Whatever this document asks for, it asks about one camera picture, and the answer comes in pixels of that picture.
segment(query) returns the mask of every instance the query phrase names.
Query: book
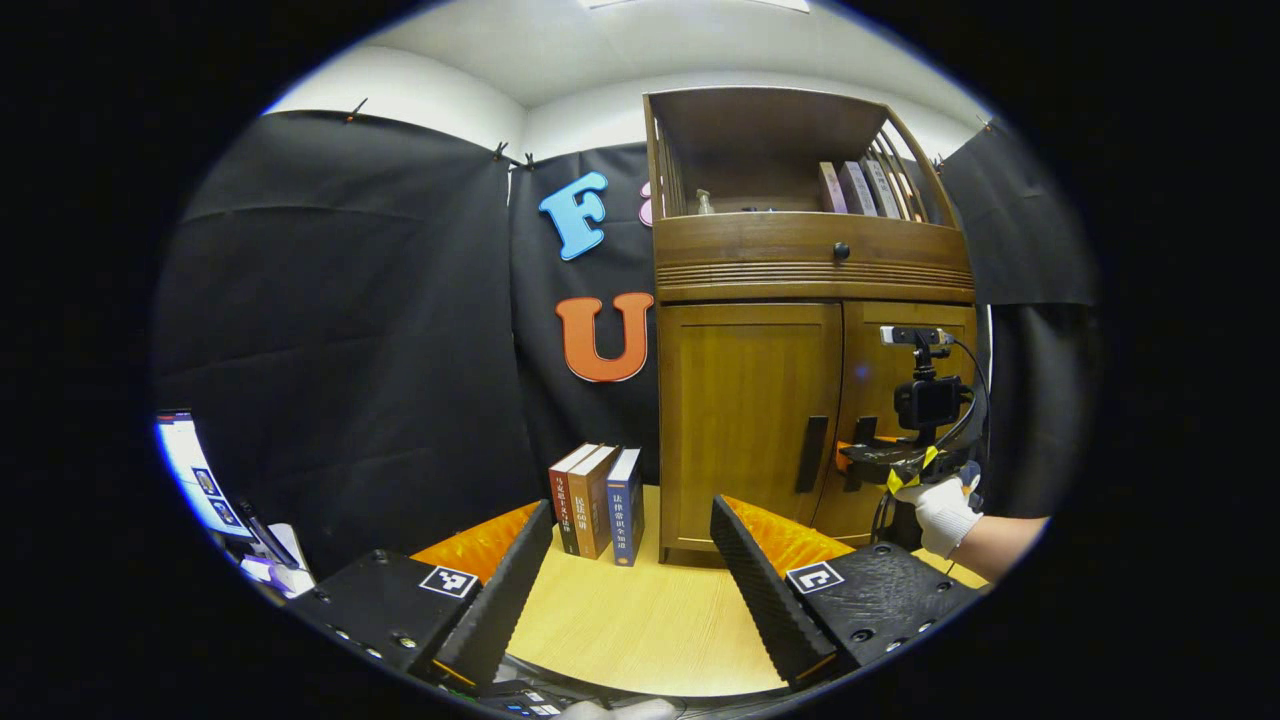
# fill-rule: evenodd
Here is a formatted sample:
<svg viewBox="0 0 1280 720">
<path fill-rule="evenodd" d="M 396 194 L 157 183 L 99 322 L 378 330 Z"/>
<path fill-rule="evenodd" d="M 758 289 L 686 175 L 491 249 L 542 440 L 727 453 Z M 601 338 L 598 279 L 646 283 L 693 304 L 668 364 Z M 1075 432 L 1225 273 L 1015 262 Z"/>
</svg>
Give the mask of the book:
<svg viewBox="0 0 1280 720">
<path fill-rule="evenodd" d="M 840 167 L 840 190 L 845 193 L 845 205 L 850 213 L 859 215 L 879 215 L 876 209 L 876 200 L 872 199 L 872 188 L 867 184 L 867 176 L 854 160 Z"/>
<path fill-rule="evenodd" d="M 556 507 L 556 521 L 561 527 L 561 544 L 564 546 L 564 552 L 570 555 L 577 555 L 577 533 L 573 530 L 573 511 L 570 505 L 568 497 L 568 471 L 573 469 L 573 465 L 581 462 L 588 455 L 590 455 L 598 445 L 584 442 L 564 457 L 559 462 L 550 466 L 548 475 L 552 480 L 552 505 Z"/>
<path fill-rule="evenodd" d="M 613 528 L 613 564 L 636 564 L 636 551 L 644 536 L 644 483 L 636 462 L 640 448 L 628 447 L 618 452 L 613 469 L 604 479 L 609 491 L 609 523 Z"/>
<path fill-rule="evenodd" d="M 849 208 L 845 205 L 845 192 L 840 190 L 836 165 L 832 163 L 818 163 L 818 174 L 822 176 L 822 209 L 827 213 L 847 213 Z"/>
<path fill-rule="evenodd" d="M 867 173 L 867 181 L 872 186 L 872 196 L 876 197 L 876 206 L 879 209 L 879 214 L 886 218 L 902 219 L 902 214 L 897 211 L 897 200 L 893 200 L 893 188 L 888 186 L 888 178 L 884 177 L 884 168 L 881 167 L 878 160 L 872 158 L 863 158 L 860 161 L 863 172 Z"/>
<path fill-rule="evenodd" d="M 577 553 L 589 560 L 595 560 L 609 547 L 604 477 L 613 466 L 617 454 L 617 447 L 602 445 L 568 471 L 568 498 L 573 509 L 573 529 L 577 532 Z"/>
</svg>

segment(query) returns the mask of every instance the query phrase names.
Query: cabinet door handle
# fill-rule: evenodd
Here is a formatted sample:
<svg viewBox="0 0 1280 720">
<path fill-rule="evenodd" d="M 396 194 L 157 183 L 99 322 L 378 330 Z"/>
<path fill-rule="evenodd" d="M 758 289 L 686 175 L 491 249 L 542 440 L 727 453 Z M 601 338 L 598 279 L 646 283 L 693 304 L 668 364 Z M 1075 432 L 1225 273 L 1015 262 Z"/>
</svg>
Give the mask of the cabinet door handle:
<svg viewBox="0 0 1280 720">
<path fill-rule="evenodd" d="M 826 415 L 810 415 L 804 429 L 804 447 L 800 448 L 800 470 L 796 471 L 796 492 L 813 492 L 822 466 L 822 441 L 827 437 Z"/>
</svg>

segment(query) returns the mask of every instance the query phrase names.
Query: light wood tabletop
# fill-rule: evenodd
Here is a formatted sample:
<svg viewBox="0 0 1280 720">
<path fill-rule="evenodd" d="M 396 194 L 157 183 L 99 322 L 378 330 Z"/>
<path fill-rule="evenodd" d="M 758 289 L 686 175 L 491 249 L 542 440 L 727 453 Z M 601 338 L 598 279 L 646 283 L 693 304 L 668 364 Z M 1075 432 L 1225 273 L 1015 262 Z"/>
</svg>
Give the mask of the light wood tabletop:
<svg viewBox="0 0 1280 720">
<path fill-rule="evenodd" d="M 778 678 L 728 570 L 658 562 L 659 492 L 644 487 L 645 534 L 636 564 L 552 546 L 507 652 L 554 673 L 635 693 L 717 697 L 776 688 Z M 937 556 L 922 557 L 947 570 Z M 951 575 L 978 587 L 956 568 Z"/>
</svg>

